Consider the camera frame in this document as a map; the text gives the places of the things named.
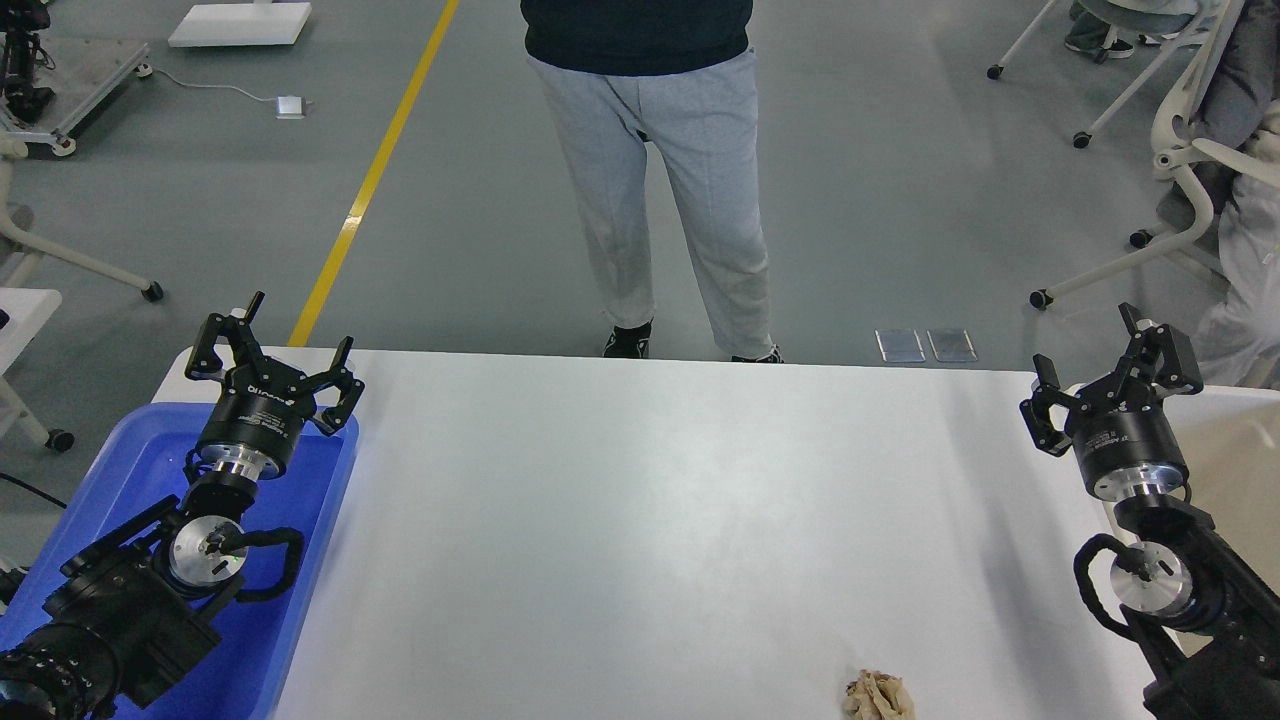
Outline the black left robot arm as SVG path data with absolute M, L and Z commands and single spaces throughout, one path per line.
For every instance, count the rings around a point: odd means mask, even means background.
M 210 315 L 186 375 L 221 392 L 186 456 L 189 487 L 106 533 L 61 565 L 45 601 L 49 620 L 3 655 L 5 719 L 109 719 L 118 697 L 146 707 L 220 643 L 212 623 L 229 603 L 289 591 L 302 571 L 306 534 L 248 530 L 259 487 L 285 474 L 305 427 L 343 429 L 364 383 L 348 369 L 344 337 L 312 375 L 268 356 L 243 315 Z

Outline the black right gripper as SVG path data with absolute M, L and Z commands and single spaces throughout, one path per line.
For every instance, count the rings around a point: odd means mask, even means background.
M 1071 447 L 1085 492 L 1105 502 L 1169 495 L 1187 486 L 1190 471 L 1164 400 L 1204 388 L 1184 332 L 1143 318 L 1130 304 L 1117 310 L 1130 340 L 1107 377 L 1107 398 L 1064 392 L 1052 359 L 1034 354 L 1036 384 L 1019 404 L 1032 443 L 1053 457 Z M 1066 432 L 1053 424 L 1053 407 L 1068 411 Z

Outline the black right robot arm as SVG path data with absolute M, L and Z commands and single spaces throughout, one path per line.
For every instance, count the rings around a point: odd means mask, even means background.
M 1116 366 L 1065 391 L 1053 361 L 1033 357 L 1037 382 L 1020 413 L 1033 445 L 1073 454 L 1085 492 L 1110 503 L 1132 543 L 1091 537 L 1073 574 L 1085 609 L 1139 646 L 1153 673 L 1143 705 L 1157 719 L 1279 715 L 1277 594 L 1178 497 L 1190 471 L 1164 411 L 1204 384 L 1189 337 L 1119 307 L 1128 343 Z

